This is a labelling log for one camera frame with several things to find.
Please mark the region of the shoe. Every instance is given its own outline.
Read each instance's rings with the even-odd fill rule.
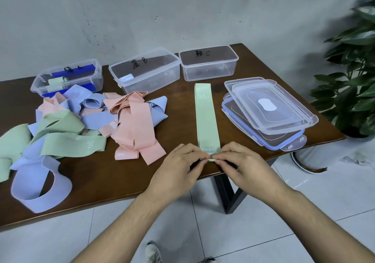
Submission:
[[[207,258],[207,259],[204,261],[204,263],[214,263],[214,262],[216,262],[216,260],[215,260],[215,258],[213,258],[213,257],[209,257],[209,258]]]
[[[162,256],[155,242],[150,241],[146,246],[146,263],[162,263]]]

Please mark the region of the hand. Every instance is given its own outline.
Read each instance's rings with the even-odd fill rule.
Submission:
[[[260,155],[235,142],[223,146],[212,158],[235,185],[266,204],[291,189]],[[237,170],[225,160],[237,165]]]
[[[194,186],[209,158],[209,154],[193,144],[180,144],[167,155],[145,193],[156,201],[169,205]],[[190,170],[190,166],[198,160],[201,161]]]

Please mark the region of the potted plant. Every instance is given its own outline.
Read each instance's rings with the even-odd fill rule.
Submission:
[[[360,19],[358,25],[325,41],[337,44],[326,53],[327,61],[344,65],[346,71],[315,75],[325,84],[310,91],[316,99],[311,103],[314,108],[347,139],[345,145],[337,142],[315,149],[315,155],[308,148],[294,154],[313,169],[322,169],[355,150],[358,141],[375,137],[375,0],[352,10]]]

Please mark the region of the black metal table leg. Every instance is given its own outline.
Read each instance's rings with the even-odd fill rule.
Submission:
[[[277,157],[266,160],[266,162],[269,166],[271,166],[276,160]],[[238,188],[235,193],[231,183],[229,182],[228,176],[224,173],[214,176],[214,180],[218,188],[225,213],[233,213],[247,196],[246,192]]]

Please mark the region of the white pot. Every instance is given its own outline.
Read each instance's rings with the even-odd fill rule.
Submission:
[[[305,166],[309,168],[308,172],[312,172],[313,170],[323,172],[325,168],[342,159],[344,156],[353,153],[373,138],[375,136],[368,136],[366,138],[346,136],[346,139],[337,142],[300,149],[293,153],[292,158],[294,158],[293,160],[297,166],[303,170],[306,170],[303,168]]]

